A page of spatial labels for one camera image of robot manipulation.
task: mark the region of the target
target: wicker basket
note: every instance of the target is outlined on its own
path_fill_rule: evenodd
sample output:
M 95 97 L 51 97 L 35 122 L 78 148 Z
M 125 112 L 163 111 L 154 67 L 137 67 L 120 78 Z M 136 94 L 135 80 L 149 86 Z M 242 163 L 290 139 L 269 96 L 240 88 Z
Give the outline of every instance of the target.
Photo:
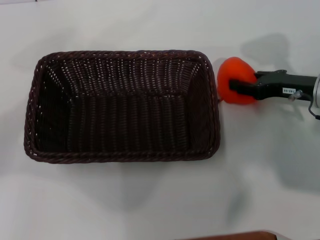
M 219 144 L 214 73 L 200 52 L 57 52 L 35 68 L 24 149 L 36 161 L 201 160 Z

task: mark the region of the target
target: label sticker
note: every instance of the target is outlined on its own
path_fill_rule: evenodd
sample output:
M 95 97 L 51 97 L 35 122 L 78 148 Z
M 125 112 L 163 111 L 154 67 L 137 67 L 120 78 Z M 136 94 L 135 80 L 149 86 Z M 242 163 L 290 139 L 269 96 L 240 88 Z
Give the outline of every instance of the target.
M 294 88 L 287 88 L 287 87 L 282 88 L 283 94 L 294 94 L 296 91 L 297 90 L 295 90 Z

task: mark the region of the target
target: white surface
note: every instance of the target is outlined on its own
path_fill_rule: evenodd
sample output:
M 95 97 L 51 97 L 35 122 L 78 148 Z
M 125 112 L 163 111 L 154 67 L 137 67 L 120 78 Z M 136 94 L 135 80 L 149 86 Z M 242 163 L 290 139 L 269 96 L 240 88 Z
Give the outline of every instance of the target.
M 320 72 L 320 1 L 47 1 L 0 6 L 0 239 L 172 240 L 267 229 L 320 238 L 320 122 L 307 102 L 222 103 L 211 159 L 50 165 L 23 149 L 33 70 L 72 50 L 198 50 L 215 71 Z

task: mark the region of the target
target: cable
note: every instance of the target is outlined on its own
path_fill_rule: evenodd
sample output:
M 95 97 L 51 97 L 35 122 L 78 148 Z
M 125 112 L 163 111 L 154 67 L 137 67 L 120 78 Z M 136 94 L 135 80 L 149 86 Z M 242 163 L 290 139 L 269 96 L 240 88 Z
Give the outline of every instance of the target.
M 314 103 L 314 98 L 312 96 L 310 96 L 309 94 L 306 94 L 306 93 L 302 93 L 302 96 L 303 97 L 306 97 L 309 101 L 310 101 L 310 105 L 308 107 L 308 110 L 309 110 L 309 113 L 315 117 L 315 119 L 317 120 L 320 120 L 320 115 L 316 115 L 312 110 L 311 110 L 311 107 Z

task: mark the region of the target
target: red object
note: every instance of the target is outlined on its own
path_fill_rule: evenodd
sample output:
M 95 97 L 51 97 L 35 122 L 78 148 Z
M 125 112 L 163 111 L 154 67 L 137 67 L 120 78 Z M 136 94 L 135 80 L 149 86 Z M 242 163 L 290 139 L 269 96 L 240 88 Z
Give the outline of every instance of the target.
M 252 96 L 238 94 L 230 90 L 229 80 L 236 79 L 239 81 L 254 84 L 257 78 L 254 75 L 255 70 L 245 61 L 238 57 L 230 57 L 220 66 L 217 76 L 217 91 L 221 97 L 229 104 L 252 104 L 256 100 Z

